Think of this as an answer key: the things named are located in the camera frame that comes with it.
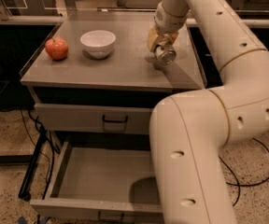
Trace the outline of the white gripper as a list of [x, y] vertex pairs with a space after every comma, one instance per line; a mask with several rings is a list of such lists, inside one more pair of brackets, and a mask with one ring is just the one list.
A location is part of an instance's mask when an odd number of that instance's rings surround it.
[[[174, 44], [178, 37], [178, 30], [184, 25], [190, 8], [185, 1], [162, 1], [156, 9], [155, 24], [163, 34], [168, 34], [168, 40]], [[154, 51], [159, 33], [155, 26], [149, 28], [147, 47]]]

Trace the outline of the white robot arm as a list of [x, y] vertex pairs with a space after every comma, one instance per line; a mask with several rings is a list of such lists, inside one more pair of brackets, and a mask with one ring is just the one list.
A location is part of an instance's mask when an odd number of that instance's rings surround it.
[[269, 51], [225, 0], [162, 0], [149, 31], [158, 53], [192, 14], [222, 84], [161, 100], [149, 140], [164, 224], [236, 224], [219, 148], [269, 130]]

